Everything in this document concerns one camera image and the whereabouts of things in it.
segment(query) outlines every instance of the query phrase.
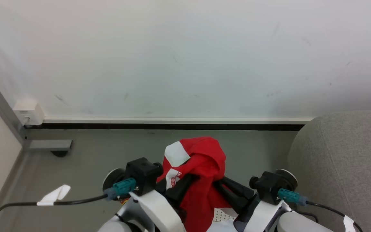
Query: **gray sofa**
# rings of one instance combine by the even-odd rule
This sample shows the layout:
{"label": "gray sofa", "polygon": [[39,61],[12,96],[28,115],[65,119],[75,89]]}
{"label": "gray sofa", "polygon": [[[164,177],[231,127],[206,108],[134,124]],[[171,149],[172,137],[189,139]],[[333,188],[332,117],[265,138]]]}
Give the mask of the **gray sofa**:
{"label": "gray sofa", "polygon": [[[298,179],[296,191],[310,201],[339,210],[371,232],[371,111],[333,113],[313,119],[297,134],[288,170]],[[314,206],[320,223],[337,232],[343,218]]]}

